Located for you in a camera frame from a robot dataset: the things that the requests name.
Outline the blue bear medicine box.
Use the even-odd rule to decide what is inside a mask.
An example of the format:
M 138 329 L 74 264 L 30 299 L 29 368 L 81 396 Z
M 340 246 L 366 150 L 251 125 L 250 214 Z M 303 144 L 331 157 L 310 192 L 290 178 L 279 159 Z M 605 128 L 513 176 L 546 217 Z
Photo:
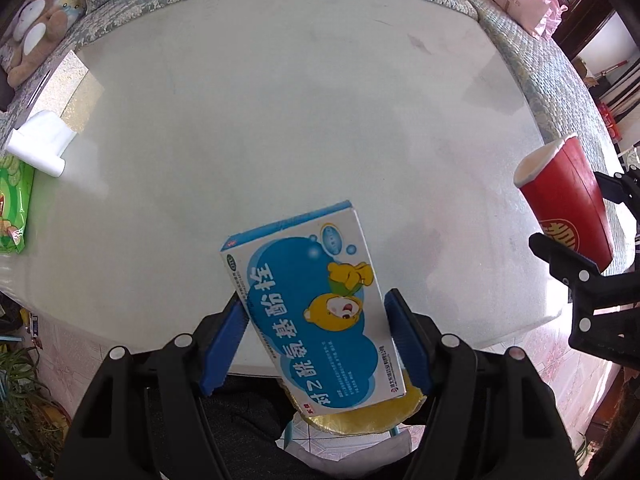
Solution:
M 351 202 L 234 234 L 220 254 L 299 411 L 337 414 L 406 394 Z

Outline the floral quilted sofa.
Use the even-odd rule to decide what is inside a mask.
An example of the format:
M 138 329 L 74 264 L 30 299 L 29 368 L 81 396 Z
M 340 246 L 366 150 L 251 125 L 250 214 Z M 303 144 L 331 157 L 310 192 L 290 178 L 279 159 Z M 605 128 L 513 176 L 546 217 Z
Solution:
M 36 180 L 7 278 L 218 266 L 232 234 L 350 200 L 378 270 L 531 262 L 538 129 L 470 18 L 422 0 L 189 0 L 82 50 L 102 92 Z

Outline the glittery tissue box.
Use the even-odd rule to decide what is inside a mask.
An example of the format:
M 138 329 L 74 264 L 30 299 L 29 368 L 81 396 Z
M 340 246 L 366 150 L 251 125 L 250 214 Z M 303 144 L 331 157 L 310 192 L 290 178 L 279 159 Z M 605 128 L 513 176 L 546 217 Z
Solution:
M 101 99 L 104 88 L 78 55 L 68 52 L 43 81 L 28 118 L 50 112 L 82 133 Z

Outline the green chips bag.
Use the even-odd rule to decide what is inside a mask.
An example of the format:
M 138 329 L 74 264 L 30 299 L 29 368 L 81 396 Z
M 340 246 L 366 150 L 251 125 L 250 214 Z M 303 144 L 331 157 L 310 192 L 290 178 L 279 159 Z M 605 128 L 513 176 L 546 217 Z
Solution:
M 0 166 L 0 252 L 19 254 L 25 247 L 25 231 L 35 169 L 6 154 Z

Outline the red paper cup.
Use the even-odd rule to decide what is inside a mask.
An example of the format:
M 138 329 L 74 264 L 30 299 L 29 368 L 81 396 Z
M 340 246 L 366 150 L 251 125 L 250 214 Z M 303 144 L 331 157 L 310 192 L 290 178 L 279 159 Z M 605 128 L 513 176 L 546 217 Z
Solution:
M 604 198 L 577 136 L 544 144 L 525 156 L 513 183 L 542 232 L 592 261 L 613 261 L 613 237 Z

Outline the white tissue roll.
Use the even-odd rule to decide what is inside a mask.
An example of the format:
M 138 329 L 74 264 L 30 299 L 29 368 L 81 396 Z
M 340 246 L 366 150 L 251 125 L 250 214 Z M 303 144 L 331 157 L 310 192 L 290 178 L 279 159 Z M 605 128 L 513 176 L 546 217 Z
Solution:
M 40 110 L 12 131 L 6 151 L 32 168 L 58 178 L 66 166 L 63 154 L 75 136 L 77 132 L 60 116 L 50 110 Z

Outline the green potted plant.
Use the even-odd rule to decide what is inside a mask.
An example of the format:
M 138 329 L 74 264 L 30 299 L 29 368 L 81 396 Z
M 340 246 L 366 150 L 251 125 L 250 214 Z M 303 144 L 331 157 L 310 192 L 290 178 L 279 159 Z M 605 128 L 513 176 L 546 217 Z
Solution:
M 33 358 L 33 351 L 1 346 L 1 425 L 41 469 L 52 468 L 62 453 L 70 416 L 39 379 L 39 353 Z

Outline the brown plush monkey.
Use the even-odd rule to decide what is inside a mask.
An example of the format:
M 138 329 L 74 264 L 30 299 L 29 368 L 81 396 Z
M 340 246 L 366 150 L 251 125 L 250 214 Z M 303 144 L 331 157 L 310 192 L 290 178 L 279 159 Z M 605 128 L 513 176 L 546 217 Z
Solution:
M 16 90 L 60 44 L 67 32 L 67 15 L 54 0 L 30 0 L 18 19 L 24 29 L 6 81 Z

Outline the yellow lined trash bin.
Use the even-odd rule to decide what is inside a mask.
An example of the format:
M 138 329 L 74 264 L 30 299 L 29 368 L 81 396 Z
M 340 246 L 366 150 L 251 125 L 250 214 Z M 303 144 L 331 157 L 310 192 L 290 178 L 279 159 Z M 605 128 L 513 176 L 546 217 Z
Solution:
M 289 393 L 288 398 L 297 408 L 297 414 L 303 421 L 317 430 L 340 437 L 382 434 L 416 414 L 426 401 L 423 392 L 411 383 L 408 370 L 403 370 L 402 376 L 407 387 L 407 393 L 404 396 L 347 412 L 308 415 Z

